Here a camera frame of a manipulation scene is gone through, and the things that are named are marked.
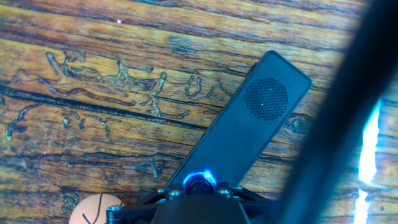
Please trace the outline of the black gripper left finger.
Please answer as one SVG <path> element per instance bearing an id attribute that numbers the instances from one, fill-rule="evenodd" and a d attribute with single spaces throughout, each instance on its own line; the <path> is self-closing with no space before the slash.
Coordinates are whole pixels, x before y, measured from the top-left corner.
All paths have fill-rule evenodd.
<path id="1" fill-rule="evenodd" d="M 106 209 L 106 224 L 128 224 L 141 219 L 151 220 L 163 203 L 183 196 L 184 192 L 179 188 L 159 189 L 133 204 L 112 205 Z"/>

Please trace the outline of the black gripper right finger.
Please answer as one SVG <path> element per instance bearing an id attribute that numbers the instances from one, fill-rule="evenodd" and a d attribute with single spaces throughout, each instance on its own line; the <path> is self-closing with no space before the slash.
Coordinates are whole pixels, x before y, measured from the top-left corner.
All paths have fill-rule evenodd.
<path id="1" fill-rule="evenodd" d="M 270 223 L 280 200 L 265 198 L 241 186 L 217 187 L 216 195 L 238 202 L 250 223 Z"/>

